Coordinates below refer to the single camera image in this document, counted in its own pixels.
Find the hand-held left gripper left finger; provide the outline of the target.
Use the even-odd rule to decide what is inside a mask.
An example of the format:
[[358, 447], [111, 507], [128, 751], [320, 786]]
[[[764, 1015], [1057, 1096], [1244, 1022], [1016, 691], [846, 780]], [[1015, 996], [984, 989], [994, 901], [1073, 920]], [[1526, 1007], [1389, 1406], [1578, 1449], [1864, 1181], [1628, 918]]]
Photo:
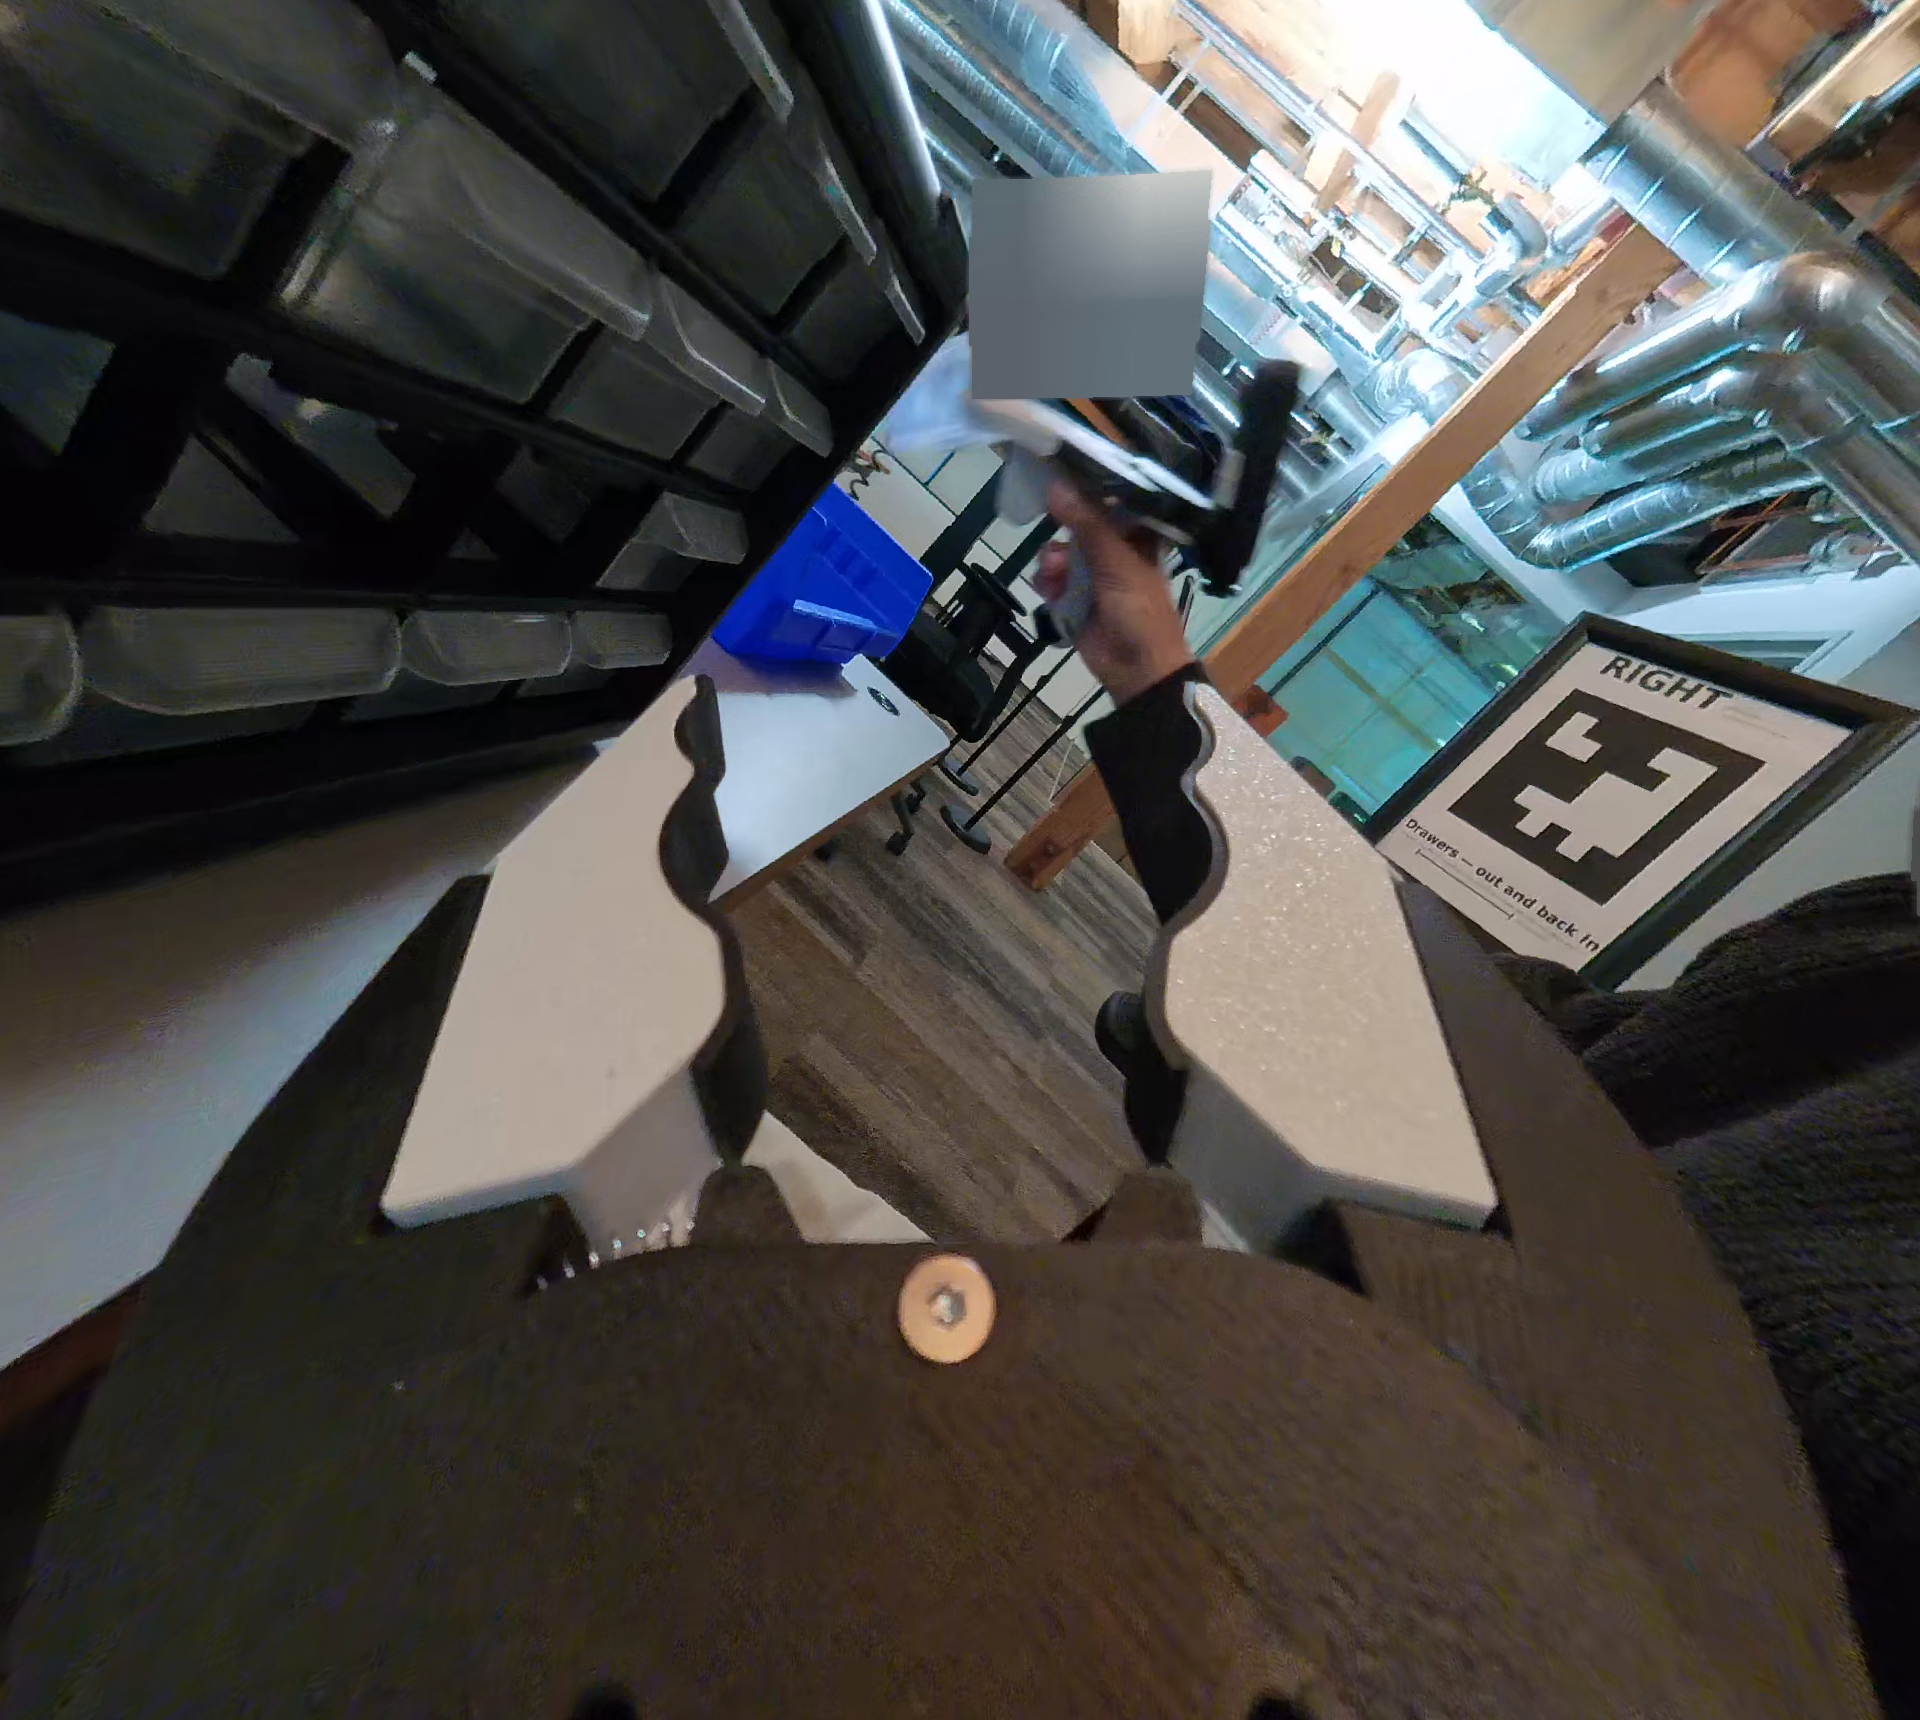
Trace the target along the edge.
[[726, 866], [713, 678], [673, 681], [493, 864], [382, 1190], [392, 1226], [559, 1202], [587, 1253], [689, 1244], [768, 1063]]

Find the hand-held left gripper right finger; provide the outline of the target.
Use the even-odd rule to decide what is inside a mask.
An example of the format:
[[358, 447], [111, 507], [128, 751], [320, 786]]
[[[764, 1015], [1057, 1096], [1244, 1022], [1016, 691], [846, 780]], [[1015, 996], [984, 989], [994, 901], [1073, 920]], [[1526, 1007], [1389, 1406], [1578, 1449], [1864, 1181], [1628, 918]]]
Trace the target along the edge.
[[1181, 689], [1203, 872], [1144, 1015], [1181, 1075], [1169, 1162], [1239, 1250], [1326, 1205], [1480, 1232], [1489, 1175], [1396, 872], [1210, 685]]

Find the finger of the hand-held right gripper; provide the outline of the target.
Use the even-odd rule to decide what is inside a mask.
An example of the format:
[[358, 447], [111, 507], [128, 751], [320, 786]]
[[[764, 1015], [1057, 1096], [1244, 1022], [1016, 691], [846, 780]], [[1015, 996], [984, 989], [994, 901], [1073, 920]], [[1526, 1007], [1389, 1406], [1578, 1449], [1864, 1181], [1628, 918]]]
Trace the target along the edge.
[[962, 401], [970, 438], [1000, 455], [994, 516], [1034, 525], [1047, 516], [1048, 487], [1069, 471], [1073, 417], [1047, 401]]

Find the blue plastic bin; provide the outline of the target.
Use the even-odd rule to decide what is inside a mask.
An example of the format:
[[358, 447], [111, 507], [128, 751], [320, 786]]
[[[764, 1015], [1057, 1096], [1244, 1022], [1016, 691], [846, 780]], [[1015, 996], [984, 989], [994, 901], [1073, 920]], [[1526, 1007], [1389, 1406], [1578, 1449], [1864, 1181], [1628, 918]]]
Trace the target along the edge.
[[779, 552], [713, 625], [713, 640], [762, 665], [849, 665], [898, 649], [930, 574], [840, 487], [828, 487]]

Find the person's right forearm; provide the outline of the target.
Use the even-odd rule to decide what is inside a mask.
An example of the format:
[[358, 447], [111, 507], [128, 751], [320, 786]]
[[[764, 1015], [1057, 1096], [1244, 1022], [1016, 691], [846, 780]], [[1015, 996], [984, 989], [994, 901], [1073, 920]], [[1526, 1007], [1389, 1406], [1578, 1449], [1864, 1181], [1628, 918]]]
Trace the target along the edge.
[[1160, 926], [1180, 918], [1210, 878], [1210, 825], [1195, 798], [1203, 725], [1190, 706], [1190, 691], [1203, 681], [1203, 665], [1190, 658], [1088, 727], [1088, 760]]

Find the grey desk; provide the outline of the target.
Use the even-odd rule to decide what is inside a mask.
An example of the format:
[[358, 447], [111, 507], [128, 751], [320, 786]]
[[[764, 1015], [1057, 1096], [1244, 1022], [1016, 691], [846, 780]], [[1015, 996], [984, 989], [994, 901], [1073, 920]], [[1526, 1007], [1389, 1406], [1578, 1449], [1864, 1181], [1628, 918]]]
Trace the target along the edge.
[[[745, 671], [700, 651], [695, 671], [722, 697], [726, 901], [948, 749], [866, 658]], [[898, 718], [866, 697], [870, 685]], [[237, 1138], [413, 926], [577, 769], [541, 768], [2, 920], [7, 1368], [157, 1262]]]

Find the person's right hand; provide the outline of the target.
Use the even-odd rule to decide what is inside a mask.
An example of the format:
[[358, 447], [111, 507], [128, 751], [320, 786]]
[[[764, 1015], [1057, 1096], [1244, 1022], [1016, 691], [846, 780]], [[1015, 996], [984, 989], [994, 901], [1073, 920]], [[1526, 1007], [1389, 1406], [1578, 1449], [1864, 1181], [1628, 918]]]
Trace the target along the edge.
[[1060, 615], [1083, 576], [1084, 618], [1072, 646], [1114, 711], [1187, 675], [1187, 625], [1155, 534], [1133, 528], [1069, 478], [1047, 487], [1047, 511], [1057, 535], [1040, 552], [1033, 586], [1047, 612]]

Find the wooden beam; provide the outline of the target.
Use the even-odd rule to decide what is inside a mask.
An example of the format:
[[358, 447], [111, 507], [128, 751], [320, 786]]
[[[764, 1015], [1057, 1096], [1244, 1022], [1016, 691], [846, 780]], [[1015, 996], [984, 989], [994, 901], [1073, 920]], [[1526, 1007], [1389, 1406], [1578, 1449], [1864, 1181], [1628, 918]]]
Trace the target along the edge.
[[1559, 292], [1500, 364], [1493, 364], [1403, 461], [1396, 461], [1203, 654], [1214, 691], [1244, 711], [1256, 681], [1296, 646], [1334, 603], [1372, 574], [1489, 450], [1526, 414], [1604, 334], [1609, 334], [1679, 258], [1643, 227]]

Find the black office chair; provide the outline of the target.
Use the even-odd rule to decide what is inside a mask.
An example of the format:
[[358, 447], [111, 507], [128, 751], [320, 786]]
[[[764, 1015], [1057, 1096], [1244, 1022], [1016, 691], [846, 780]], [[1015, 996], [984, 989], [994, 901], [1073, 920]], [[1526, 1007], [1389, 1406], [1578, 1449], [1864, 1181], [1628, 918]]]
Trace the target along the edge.
[[948, 751], [937, 775], [973, 797], [970, 775], [952, 765], [955, 745], [973, 749], [991, 743], [991, 727], [1015, 711], [1022, 681], [1033, 663], [1057, 646], [1040, 615], [1033, 615], [984, 564], [958, 564], [958, 586], [946, 604], [924, 604], [877, 671], [924, 713], [948, 727]]

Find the person's beige pants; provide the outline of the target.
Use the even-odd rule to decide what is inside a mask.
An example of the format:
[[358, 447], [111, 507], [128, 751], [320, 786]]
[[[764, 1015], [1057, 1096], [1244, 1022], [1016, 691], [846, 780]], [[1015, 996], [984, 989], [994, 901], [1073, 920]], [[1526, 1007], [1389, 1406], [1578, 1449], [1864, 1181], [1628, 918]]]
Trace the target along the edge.
[[927, 1235], [870, 1189], [762, 1115], [745, 1168], [762, 1169], [807, 1244], [921, 1244]]

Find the framed marker sign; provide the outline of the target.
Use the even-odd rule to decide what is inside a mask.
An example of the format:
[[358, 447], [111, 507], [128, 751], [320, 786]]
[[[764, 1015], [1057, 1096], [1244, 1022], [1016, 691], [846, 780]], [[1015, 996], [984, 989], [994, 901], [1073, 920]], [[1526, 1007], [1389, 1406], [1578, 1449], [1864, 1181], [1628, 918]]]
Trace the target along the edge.
[[1915, 706], [1578, 615], [1362, 825], [1493, 950], [1601, 989], [1915, 743]]

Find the person's dark knit sweater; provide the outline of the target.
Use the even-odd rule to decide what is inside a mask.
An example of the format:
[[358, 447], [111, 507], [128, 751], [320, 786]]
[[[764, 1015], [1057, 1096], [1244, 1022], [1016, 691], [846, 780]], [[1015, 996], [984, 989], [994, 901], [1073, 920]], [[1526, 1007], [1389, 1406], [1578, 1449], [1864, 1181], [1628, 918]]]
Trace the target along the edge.
[[1494, 964], [1668, 1169], [1767, 1358], [1887, 1718], [1915, 1718], [1915, 884], [1805, 894], [1666, 989]]

